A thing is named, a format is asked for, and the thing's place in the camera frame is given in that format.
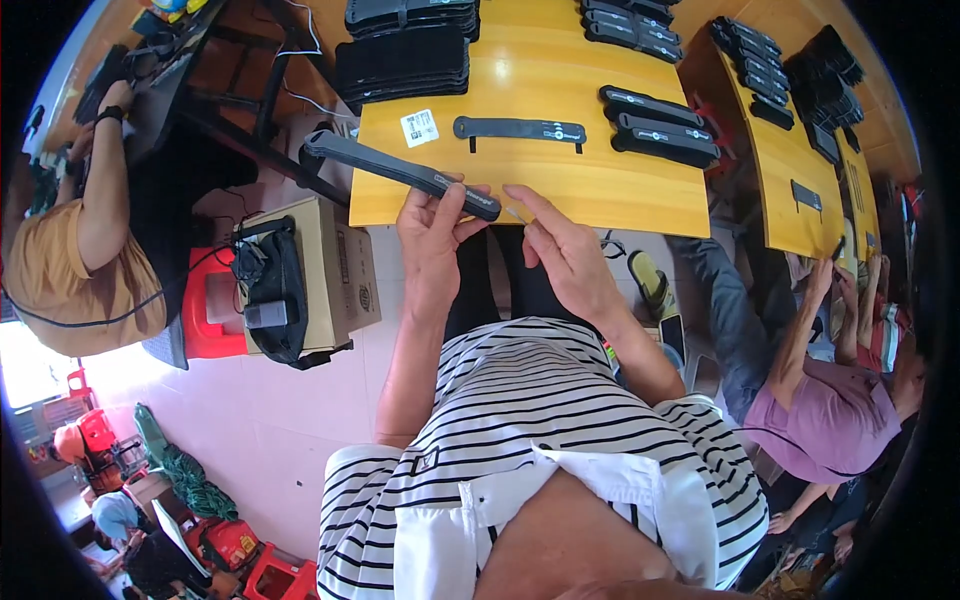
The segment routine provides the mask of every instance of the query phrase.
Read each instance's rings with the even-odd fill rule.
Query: wooden tabletop
[[[750,113],[754,92],[737,81],[730,57],[716,45],[711,46],[720,55],[747,123],[759,177],[767,247],[814,258],[830,256],[843,235],[843,205],[833,165],[810,146],[793,99],[787,108],[793,112],[796,124],[789,132],[754,117]],[[823,210],[798,204],[793,198],[792,180],[819,194]]]
[[[616,152],[598,98],[599,88],[612,84],[686,104],[674,66],[587,41],[572,0],[480,6],[480,40],[469,48],[469,92],[366,105],[359,141],[405,160],[462,172],[468,183],[489,183],[494,193],[503,183],[526,183],[579,223],[708,237],[703,172]],[[433,112],[440,138],[408,148],[400,119],[425,108]],[[468,141],[453,135],[453,120],[460,115],[580,123],[587,143],[577,155],[568,143],[481,137],[472,155]],[[350,224],[394,223],[406,191],[400,183],[355,171]],[[516,222],[506,211],[500,221]]]
[[[876,197],[873,184],[870,182],[870,173],[867,170],[867,158],[847,143],[843,130],[836,131],[836,138],[853,209],[856,257],[867,260],[875,252],[880,252],[880,224],[876,216]]]

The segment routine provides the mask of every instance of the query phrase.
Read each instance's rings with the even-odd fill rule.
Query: slipper
[[[677,314],[677,300],[670,289],[670,282],[666,274],[657,269],[649,254],[643,250],[634,251],[627,258],[627,268],[655,322]]]

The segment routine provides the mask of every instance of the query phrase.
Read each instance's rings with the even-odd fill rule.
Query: barcode label
[[[400,119],[403,136],[407,138],[407,148],[433,141],[440,137],[437,123],[433,120],[430,109],[421,110]]]

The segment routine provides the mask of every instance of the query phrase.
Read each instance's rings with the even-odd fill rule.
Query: striped shirt
[[[607,472],[617,478],[630,473],[631,492],[600,492],[605,482],[596,471],[603,469],[585,468],[581,457],[587,456],[609,459]],[[606,352],[587,329],[525,318],[478,327],[444,344],[433,414],[405,450],[364,444],[330,457],[318,593],[407,597],[411,579],[417,585],[429,579],[416,572],[418,561],[435,565],[462,554],[475,562],[476,574],[470,573],[469,589],[448,597],[469,598],[509,519],[480,527],[481,511],[471,517],[479,533],[467,531],[468,547],[443,551],[424,547],[429,534],[417,528],[444,527],[446,517],[430,519],[446,514],[455,520],[472,511],[471,490],[495,488],[489,478],[506,475],[513,478],[508,487],[530,487],[556,464],[656,541],[688,583],[728,588],[767,530],[766,498],[753,467],[709,398],[687,396],[651,408],[614,382]],[[678,503],[685,503],[683,511],[671,509]],[[461,535],[455,528],[436,540],[452,544]],[[674,543],[677,536],[684,539]],[[673,551],[681,546],[701,549],[683,556]]]

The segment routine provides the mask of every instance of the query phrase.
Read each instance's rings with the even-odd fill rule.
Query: purple shirt
[[[775,431],[804,449],[765,431],[744,432],[791,475],[834,484],[850,477],[829,468],[852,474],[870,468],[900,432],[900,418],[873,372],[807,356],[790,412],[777,404],[764,384],[743,426]]]

